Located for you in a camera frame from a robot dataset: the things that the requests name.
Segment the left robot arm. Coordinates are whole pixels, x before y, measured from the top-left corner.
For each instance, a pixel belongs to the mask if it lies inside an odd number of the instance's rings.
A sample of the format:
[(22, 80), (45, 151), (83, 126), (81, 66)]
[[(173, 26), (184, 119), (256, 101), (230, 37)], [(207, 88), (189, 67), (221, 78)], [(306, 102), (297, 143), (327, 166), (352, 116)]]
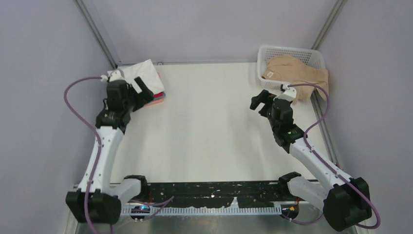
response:
[(95, 124), (82, 120), (95, 135), (94, 147), (85, 174), (65, 202), (80, 223), (115, 224), (122, 206), (133, 198), (143, 202), (149, 197), (148, 183), (143, 175), (128, 175), (116, 187), (110, 186), (111, 173), (118, 147), (125, 135), (131, 113), (153, 101), (154, 94), (140, 77), (131, 82), (109, 80), (104, 107)]

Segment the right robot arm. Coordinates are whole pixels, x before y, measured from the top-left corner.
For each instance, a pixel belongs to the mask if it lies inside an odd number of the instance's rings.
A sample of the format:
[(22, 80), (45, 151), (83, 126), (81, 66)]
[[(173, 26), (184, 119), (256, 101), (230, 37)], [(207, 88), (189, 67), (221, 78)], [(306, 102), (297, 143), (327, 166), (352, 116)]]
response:
[(268, 119), (275, 142), (318, 181), (315, 184), (299, 173), (288, 173), (279, 178), (279, 196), (284, 200), (295, 196), (309, 202), (338, 232), (370, 219), (374, 210), (368, 183), (361, 177), (353, 178), (316, 151), (308, 134), (294, 123), (292, 92), (274, 95), (262, 90), (252, 97), (250, 109), (255, 110), (260, 104), (263, 107), (259, 114)]

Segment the white t-shirt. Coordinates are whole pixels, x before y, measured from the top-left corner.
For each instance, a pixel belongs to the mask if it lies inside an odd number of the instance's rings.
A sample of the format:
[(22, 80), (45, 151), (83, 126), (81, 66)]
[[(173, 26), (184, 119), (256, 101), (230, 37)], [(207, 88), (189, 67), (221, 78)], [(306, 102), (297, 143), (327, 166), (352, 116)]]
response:
[(137, 77), (141, 78), (146, 87), (151, 90), (154, 95), (165, 91), (163, 83), (161, 82), (151, 59), (135, 65), (119, 67), (115, 70), (108, 71), (107, 73), (110, 81), (118, 79), (124, 80), (130, 84), (138, 94), (143, 90), (135, 81)]

